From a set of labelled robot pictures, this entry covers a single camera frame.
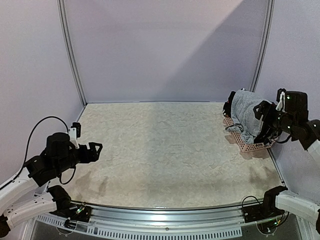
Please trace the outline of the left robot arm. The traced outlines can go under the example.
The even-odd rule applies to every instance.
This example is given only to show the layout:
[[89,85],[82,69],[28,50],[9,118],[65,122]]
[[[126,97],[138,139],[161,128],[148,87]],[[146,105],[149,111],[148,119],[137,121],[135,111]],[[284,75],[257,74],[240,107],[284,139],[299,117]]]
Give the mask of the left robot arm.
[[71,227],[72,221],[89,222],[92,208],[86,203],[73,203],[61,184],[37,193],[30,200],[18,200],[54,179],[61,179],[63,172],[75,170],[78,164],[96,162],[102,149],[101,143],[77,144],[75,138],[63,132],[48,136],[41,154],[24,163],[0,187],[0,236],[3,238],[20,223],[46,213],[65,218],[65,227]]

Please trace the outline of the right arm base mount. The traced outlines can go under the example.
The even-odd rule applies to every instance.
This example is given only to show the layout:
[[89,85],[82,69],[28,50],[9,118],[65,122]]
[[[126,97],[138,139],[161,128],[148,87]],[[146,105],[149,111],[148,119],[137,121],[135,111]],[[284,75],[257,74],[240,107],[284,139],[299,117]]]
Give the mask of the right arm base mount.
[[253,204],[241,208],[245,223],[258,222],[284,215],[285,211],[280,209],[266,210],[262,204]]

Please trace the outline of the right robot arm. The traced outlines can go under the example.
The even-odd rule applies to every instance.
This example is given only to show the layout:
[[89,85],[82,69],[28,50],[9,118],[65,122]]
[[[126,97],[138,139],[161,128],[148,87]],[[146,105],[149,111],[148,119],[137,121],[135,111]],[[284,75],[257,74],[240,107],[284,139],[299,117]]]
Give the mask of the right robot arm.
[[277,106],[263,101],[254,108],[257,119],[290,141],[280,159],[285,186],[267,190],[258,213],[269,218],[275,212],[294,214],[320,229],[320,121],[309,119],[308,95],[280,88]]

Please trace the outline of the grey tank top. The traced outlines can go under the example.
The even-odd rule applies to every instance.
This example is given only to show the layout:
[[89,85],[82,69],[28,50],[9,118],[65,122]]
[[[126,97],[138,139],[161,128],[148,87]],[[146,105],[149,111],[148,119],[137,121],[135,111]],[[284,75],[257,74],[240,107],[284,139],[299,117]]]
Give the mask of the grey tank top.
[[229,133],[239,133],[245,144],[254,144],[254,139],[262,129],[262,121],[255,118],[253,108],[265,99],[258,94],[240,89],[235,91],[231,105],[233,124],[225,130]]

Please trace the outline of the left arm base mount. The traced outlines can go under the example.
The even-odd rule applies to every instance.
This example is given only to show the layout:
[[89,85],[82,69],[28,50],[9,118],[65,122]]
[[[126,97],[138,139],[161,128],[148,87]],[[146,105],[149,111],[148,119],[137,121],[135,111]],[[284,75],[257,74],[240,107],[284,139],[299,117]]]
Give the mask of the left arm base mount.
[[80,221],[88,223],[91,218],[92,207],[86,203],[70,203],[67,207],[51,211],[50,214],[69,219],[71,221]]

